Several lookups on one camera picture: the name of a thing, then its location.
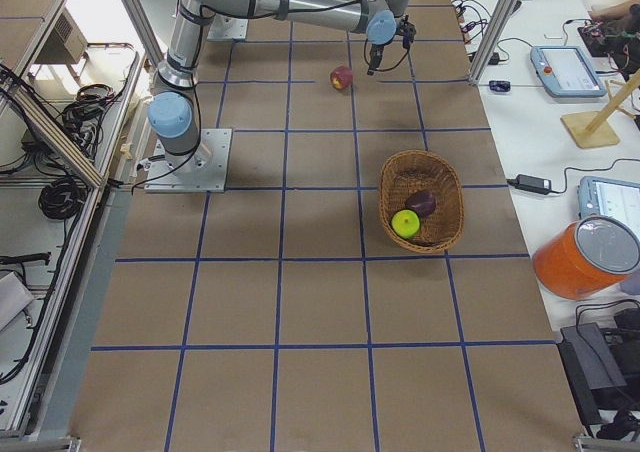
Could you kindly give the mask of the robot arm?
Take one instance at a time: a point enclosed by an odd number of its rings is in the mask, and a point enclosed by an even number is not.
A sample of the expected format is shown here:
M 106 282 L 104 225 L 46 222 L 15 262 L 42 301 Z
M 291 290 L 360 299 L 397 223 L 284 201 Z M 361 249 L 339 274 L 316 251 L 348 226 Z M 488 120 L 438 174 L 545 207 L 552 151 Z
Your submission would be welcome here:
M 274 19 L 362 34 L 367 72 L 381 71 L 384 49 L 396 37 L 409 49 L 415 27 L 410 0 L 179 0 L 173 34 L 156 68 L 148 124 L 161 159 L 148 165 L 144 186 L 154 192 L 221 192 L 232 132 L 202 125 L 197 68 L 207 40 L 242 40 L 251 20 Z

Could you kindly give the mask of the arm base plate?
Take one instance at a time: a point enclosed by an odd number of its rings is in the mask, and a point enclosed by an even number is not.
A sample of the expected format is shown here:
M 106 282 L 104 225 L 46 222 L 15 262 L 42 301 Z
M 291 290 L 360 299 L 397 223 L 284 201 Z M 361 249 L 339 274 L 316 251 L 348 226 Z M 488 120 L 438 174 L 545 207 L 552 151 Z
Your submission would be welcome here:
M 149 193 L 223 193 L 231 142 L 231 129 L 203 129 L 199 148 L 183 164 L 188 155 L 182 158 L 166 155 L 164 146 L 157 139 L 154 153 L 162 155 L 162 159 L 147 167 L 144 190 Z
M 247 19 L 237 19 L 217 14 L 209 28 L 207 41 L 244 41 L 246 39 L 247 29 Z

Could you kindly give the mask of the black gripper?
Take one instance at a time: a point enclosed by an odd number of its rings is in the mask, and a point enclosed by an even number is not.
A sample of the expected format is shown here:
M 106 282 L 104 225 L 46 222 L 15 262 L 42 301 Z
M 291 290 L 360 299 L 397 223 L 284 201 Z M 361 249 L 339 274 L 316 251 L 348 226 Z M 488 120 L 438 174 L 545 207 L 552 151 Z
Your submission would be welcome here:
M 385 44 L 371 45 L 371 48 L 369 51 L 370 58 L 369 58 L 368 69 L 367 69 L 367 74 L 369 76 L 373 76 L 378 71 L 384 55 L 385 47 L 386 47 Z

